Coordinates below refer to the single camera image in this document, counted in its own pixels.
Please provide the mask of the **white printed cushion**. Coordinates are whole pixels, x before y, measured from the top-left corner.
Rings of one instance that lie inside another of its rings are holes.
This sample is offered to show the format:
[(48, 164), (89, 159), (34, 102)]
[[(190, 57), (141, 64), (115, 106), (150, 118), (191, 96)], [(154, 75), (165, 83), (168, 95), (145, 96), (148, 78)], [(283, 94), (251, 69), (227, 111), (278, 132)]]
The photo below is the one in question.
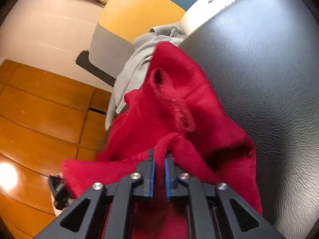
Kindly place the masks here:
[(213, 16), (238, 0), (197, 0), (184, 14), (180, 25), (190, 35)]

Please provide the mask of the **grey garment on chair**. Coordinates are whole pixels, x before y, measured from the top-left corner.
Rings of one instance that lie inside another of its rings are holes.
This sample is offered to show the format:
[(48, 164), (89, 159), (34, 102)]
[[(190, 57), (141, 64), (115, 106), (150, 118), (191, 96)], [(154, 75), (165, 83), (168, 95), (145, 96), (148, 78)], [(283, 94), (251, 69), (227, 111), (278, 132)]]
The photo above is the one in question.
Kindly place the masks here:
[(115, 114), (120, 114), (126, 107), (124, 95), (139, 89), (146, 77), (151, 57), (159, 42), (170, 42), (179, 45), (187, 35), (179, 22), (152, 27), (134, 40), (134, 53), (127, 60), (123, 70), (117, 76), (106, 112), (105, 129), (111, 127)]

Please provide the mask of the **red knit sweater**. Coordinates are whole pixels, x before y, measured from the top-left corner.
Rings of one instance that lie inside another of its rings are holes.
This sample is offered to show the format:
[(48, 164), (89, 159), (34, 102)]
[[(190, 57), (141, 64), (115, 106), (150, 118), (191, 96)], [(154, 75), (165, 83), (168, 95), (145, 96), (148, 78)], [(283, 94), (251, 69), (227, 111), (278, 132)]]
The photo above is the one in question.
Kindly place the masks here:
[(96, 161), (66, 159), (63, 179), (73, 198), (93, 183), (112, 184), (132, 173), (155, 150), (155, 195), (136, 205), (133, 238), (187, 238), (183, 206), (165, 198), (164, 160), (171, 153), (181, 169), (208, 184), (227, 183), (257, 212), (256, 150), (232, 121), (201, 68), (182, 50), (160, 42), (142, 87), (124, 97), (106, 149)]

